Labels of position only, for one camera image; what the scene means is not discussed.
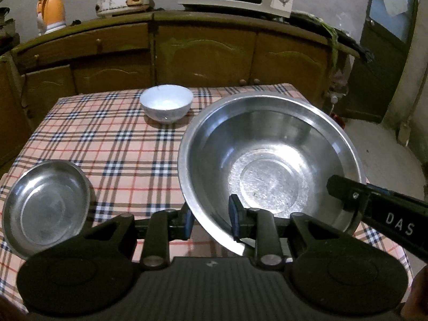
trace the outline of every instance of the plaid tablecloth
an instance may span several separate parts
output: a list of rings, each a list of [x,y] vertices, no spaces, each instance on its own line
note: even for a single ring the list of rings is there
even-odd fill
[[[47,159],[72,161],[87,175],[96,196],[90,213],[95,224],[123,212],[140,219],[165,208],[179,209],[184,199],[178,183],[177,155],[188,123],[216,100],[246,91],[273,91],[304,100],[288,84],[192,89],[194,100],[186,117],[172,125],[161,125],[144,115],[139,102],[141,90],[61,98],[0,183],[0,210],[19,176]],[[364,224],[355,236],[397,257],[412,279],[403,248]],[[140,240],[134,260],[139,259],[142,247]],[[195,225],[190,240],[173,241],[170,251],[171,257],[230,254],[199,225]],[[16,289],[16,273],[22,263],[1,232],[0,293],[24,309]]]

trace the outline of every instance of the kettle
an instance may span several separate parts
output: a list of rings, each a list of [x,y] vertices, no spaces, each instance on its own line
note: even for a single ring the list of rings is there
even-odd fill
[[[63,0],[39,0],[37,2],[37,27],[39,36],[66,27]]]

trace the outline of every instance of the bowl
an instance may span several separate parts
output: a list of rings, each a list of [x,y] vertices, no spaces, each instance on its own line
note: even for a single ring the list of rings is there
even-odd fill
[[[282,94],[244,93],[220,99],[193,118],[178,153],[184,198],[221,245],[242,255],[228,215],[235,193],[246,208],[288,218],[303,212],[341,231],[357,228],[357,209],[327,193],[333,174],[365,184],[357,152],[330,117]]]
[[[3,207],[3,234],[12,252],[27,259],[77,235],[90,204],[89,181],[73,163],[49,160],[24,173]]]
[[[157,85],[146,89],[140,96],[144,112],[151,119],[171,124],[183,118],[192,104],[192,92],[180,85]]]

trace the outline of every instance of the tablecloth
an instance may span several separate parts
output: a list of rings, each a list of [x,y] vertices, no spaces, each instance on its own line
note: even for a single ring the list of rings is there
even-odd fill
[[[78,95],[57,101],[32,134],[0,183],[0,210],[14,182],[26,170],[48,159],[65,159],[79,166],[95,192],[89,216],[94,224],[123,212],[136,219],[183,202],[178,183],[177,155],[181,137],[192,117],[209,104],[228,95],[247,91],[272,91],[295,98],[303,96],[289,84],[191,89],[194,100],[188,114],[171,125],[144,115],[142,90]],[[397,257],[412,275],[409,262],[396,243],[361,224],[355,236]],[[139,240],[134,260],[143,247]],[[199,225],[188,241],[170,244],[170,256],[217,257],[231,255]],[[8,248],[0,232],[0,293],[24,309],[16,288],[16,274],[23,260]]]

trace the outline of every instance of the human hand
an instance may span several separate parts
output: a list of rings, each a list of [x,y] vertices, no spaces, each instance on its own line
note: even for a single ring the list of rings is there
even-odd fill
[[[415,276],[401,316],[406,321],[428,321],[428,266]]]

